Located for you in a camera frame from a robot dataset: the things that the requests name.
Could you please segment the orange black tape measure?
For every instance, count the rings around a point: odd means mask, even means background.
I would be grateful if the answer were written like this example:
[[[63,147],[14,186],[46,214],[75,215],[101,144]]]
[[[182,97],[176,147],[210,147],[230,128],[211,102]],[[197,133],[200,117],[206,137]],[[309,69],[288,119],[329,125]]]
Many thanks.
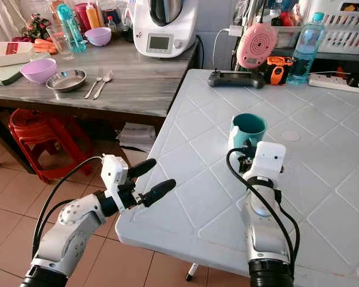
[[[293,63],[292,57],[269,56],[264,77],[265,82],[273,86],[283,86],[286,84]]]

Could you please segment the steel bowl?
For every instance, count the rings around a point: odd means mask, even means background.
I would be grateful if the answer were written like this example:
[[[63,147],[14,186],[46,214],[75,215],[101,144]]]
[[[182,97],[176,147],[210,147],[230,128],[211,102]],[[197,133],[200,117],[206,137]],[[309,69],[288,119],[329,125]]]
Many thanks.
[[[86,71],[82,69],[65,69],[50,77],[45,85],[57,93],[66,93],[81,87],[86,81]]]

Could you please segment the green cutting board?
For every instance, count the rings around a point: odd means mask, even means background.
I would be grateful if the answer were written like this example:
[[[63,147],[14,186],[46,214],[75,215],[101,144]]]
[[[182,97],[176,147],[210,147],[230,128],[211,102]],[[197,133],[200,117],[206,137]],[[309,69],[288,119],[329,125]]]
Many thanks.
[[[16,80],[21,79],[23,74],[20,72],[20,69],[27,63],[49,57],[51,57],[51,54],[48,53],[36,54],[29,61],[16,63],[16,65],[0,66],[0,86],[8,86],[16,82]]]

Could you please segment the white charger plug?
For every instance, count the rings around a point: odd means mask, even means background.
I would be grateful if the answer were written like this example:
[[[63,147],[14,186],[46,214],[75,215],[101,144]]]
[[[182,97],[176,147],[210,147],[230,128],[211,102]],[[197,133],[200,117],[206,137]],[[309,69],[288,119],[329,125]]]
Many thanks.
[[[229,29],[227,30],[228,36],[236,36],[240,38],[243,34],[244,27],[240,25],[230,25]]]

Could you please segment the white paper stack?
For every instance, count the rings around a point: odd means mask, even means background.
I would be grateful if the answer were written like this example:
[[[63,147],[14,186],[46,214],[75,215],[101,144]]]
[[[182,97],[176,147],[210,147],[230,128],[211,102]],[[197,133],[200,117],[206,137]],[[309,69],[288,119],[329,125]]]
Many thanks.
[[[154,126],[145,124],[125,123],[119,131],[117,140],[121,147],[149,153],[157,139]]]

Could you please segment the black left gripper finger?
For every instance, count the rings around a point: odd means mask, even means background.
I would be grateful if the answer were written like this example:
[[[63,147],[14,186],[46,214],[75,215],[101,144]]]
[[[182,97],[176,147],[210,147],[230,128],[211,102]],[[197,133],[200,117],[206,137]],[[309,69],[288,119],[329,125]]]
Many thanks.
[[[139,162],[136,165],[133,165],[129,169],[129,178],[136,179],[139,176],[147,174],[150,169],[152,169],[157,164],[157,160],[154,158],[148,158],[142,162]]]
[[[167,193],[176,187],[177,183],[174,179],[168,179],[156,184],[150,188],[149,192],[142,194],[142,204],[144,207],[150,207],[153,203],[158,202]]]

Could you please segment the large purple bowl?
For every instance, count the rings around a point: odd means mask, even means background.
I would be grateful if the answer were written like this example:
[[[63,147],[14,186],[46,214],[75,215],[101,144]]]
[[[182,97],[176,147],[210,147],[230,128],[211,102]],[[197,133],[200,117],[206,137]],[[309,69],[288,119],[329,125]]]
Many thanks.
[[[21,74],[35,84],[45,84],[57,72],[57,61],[43,58],[31,61],[20,68]]]

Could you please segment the small purple bowl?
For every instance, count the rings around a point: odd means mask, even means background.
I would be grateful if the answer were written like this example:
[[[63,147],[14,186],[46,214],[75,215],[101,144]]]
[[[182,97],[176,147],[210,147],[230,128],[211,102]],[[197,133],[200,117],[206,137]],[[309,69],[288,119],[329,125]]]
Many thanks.
[[[108,45],[112,39],[112,30],[107,27],[91,28],[84,33],[86,40],[96,47]]]

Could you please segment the teal mug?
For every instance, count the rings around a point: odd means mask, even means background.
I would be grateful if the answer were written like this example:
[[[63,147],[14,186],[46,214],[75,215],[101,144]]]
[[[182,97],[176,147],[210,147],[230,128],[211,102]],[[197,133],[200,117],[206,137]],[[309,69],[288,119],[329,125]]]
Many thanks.
[[[246,141],[253,149],[263,139],[267,122],[253,113],[241,113],[232,118],[229,130],[228,149],[242,148]]]

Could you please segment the white kitchen machine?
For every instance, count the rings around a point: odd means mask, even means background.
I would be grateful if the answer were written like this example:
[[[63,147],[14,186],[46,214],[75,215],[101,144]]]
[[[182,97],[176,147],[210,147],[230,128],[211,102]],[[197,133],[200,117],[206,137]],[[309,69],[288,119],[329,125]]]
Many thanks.
[[[193,48],[200,0],[135,0],[133,43],[149,57],[173,58]]]

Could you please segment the red container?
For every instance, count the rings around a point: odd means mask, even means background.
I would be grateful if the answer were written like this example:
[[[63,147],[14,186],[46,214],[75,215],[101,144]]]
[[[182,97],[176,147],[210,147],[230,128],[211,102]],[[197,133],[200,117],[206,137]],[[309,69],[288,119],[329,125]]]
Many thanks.
[[[74,7],[74,11],[76,13],[79,25],[81,27],[81,31],[84,32],[86,32],[91,28],[89,24],[89,19],[87,18],[87,14],[86,14],[86,7],[87,7],[86,2],[76,4]]]

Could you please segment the orange carrots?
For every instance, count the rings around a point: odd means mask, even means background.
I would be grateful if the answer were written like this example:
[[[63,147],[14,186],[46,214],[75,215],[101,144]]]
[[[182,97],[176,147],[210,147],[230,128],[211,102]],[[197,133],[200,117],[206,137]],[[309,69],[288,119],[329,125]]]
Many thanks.
[[[38,38],[34,40],[34,50],[36,53],[57,54],[57,46],[53,41]]]

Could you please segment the steel spoon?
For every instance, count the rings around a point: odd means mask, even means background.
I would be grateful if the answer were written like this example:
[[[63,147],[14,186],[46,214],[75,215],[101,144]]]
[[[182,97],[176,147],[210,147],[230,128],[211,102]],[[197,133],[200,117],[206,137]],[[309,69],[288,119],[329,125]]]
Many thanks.
[[[101,94],[101,90],[103,90],[103,88],[105,87],[105,85],[110,82],[112,80],[113,77],[113,71],[110,69],[110,71],[108,71],[108,74],[106,74],[106,76],[104,77],[104,79],[101,81],[101,85],[98,88],[98,90],[96,91],[95,95],[92,96],[92,99],[97,99],[99,98],[100,94]]]

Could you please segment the flower bunch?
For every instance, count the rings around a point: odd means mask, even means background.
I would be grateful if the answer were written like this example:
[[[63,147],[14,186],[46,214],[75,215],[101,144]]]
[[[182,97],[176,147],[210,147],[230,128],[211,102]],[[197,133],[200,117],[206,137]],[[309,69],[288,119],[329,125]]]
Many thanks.
[[[48,40],[49,32],[47,29],[50,28],[52,24],[51,21],[40,16],[38,13],[31,14],[31,19],[26,25],[26,34],[31,41],[38,39]]]

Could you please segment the orange sauce bottle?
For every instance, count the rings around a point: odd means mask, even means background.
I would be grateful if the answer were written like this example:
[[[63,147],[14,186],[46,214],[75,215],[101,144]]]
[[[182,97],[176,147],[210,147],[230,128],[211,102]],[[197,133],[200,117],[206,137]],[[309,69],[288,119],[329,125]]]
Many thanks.
[[[88,2],[86,4],[86,16],[89,22],[90,29],[101,27],[101,12],[95,3]]]

